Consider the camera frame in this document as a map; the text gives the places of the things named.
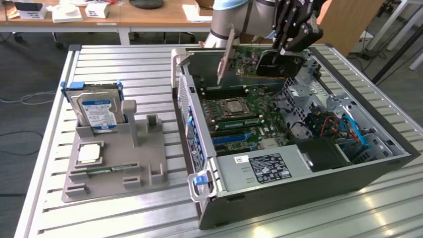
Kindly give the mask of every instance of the aluminum extrusion table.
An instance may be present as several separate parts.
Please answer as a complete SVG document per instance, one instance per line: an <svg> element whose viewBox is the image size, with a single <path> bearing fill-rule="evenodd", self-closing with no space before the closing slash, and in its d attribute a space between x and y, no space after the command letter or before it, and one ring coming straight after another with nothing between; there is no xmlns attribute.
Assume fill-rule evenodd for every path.
<svg viewBox="0 0 423 238"><path fill-rule="evenodd" d="M423 236L423 157L357 192L217 229L197 229L169 86L170 50L192 46L82 46L69 51L61 81L114 82L118 79L125 99L137 101L136 117L158 114L164 122L169 186L145 194L61 202L76 118L57 89L14 237ZM423 151L423 130L417 124L337 51L324 45L314 47L410 144ZM325 71L321 80L333 93L342 92Z"/></svg>

